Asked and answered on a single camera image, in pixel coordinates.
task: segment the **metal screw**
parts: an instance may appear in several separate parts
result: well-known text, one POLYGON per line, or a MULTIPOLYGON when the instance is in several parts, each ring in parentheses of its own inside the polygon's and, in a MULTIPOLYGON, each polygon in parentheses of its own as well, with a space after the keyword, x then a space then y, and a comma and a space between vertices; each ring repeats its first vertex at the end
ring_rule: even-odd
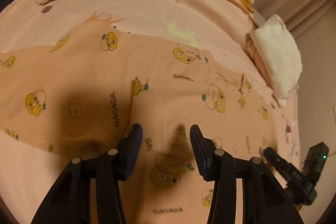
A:
POLYGON ((107 151, 107 154, 109 154, 110 156, 116 155, 118 154, 118 150, 115 148, 112 148, 109 151, 107 151))
POLYGON ((224 152, 223 149, 216 149, 216 150, 215 150, 215 154, 218 155, 218 156, 222 156, 222 155, 224 155, 224 153, 225 153, 225 152, 224 152))
POLYGON ((71 160, 71 162, 73 163, 73 164, 78 164, 78 163, 80 163, 81 162, 81 158, 80 157, 75 157, 75 158, 73 158, 72 160, 71 160))
POLYGON ((255 164, 259 164, 259 163, 261 163, 261 159, 258 158, 258 157, 253 157, 252 162, 255 163, 255 164))

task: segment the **white cloth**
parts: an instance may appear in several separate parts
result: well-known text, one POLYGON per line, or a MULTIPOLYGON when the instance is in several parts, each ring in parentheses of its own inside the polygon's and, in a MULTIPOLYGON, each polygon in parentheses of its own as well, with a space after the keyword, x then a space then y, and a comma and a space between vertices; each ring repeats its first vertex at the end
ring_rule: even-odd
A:
POLYGON ((250 32, 281 106, 293 93, 302 72, 301 54, 291 33, 278 15, 272 15, 264 25, 250 32))

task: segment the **pink blanket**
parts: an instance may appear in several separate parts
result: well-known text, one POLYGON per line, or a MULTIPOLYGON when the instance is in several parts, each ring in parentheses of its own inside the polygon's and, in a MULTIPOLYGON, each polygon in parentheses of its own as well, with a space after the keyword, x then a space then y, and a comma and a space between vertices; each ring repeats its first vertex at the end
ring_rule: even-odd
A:
MULTIPOLYGON (((0 64, 10 69, 5 65, 12 63, 6 54, 10 51, 55 46, 95 10, 111 15, 112 28, 209 50, 221 66, 243 73, 272 106, 278 153, 299 165, 296 96, 286 109, 272 98, 272 90, 247 54, 247 34, 255 27, 238 0, 56 0, 42 9, 34 0, 16 0, 0 14, 0 64)), ((0 157, 5 159, 0 161, 0 195, 19 223, 28 224, 69 158, 38 150, 9 134, 0 134, 0 157)), ((81 156, 96 153, 88 149, 81 156)))

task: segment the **wall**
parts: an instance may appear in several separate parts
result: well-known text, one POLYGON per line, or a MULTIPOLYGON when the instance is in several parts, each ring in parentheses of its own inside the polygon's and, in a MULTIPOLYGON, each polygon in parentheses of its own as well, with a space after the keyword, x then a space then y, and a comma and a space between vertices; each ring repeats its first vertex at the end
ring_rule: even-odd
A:
MULTIPOLYGON (((323 141, 336 150, 336 5, 296 38, 303 72, 299 80, 298 118, 301 159, 308 149, 323 141)), ((327 159, 316 186, 318 196, 311 206, 302 207, 305 224, 315 224, 336 192, 336 156, 327 159)))

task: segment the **pink bed sheet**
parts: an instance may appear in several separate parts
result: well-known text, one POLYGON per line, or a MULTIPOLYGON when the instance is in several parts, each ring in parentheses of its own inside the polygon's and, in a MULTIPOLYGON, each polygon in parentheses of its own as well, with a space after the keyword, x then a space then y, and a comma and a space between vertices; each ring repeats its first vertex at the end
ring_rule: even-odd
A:
MULTIPOLYGON (((110 14, 112 20, 122 19, 112 26, 123 32, 210 50, 222 66, 244 73, 263 99, 274 105, 278 153, 299 166, 297 96, 285 109, 277 106, 272 90, 246 54, 247 34, 255 25, 237 0, 55 0, 43 7, 35 0, 15 0, 0 13, 0 51, 55 45, 95 10, 110 14)), ((5 134, 0 134, 0 158, 0 196, 19 223, 28 224, 69 159, 5 134)))

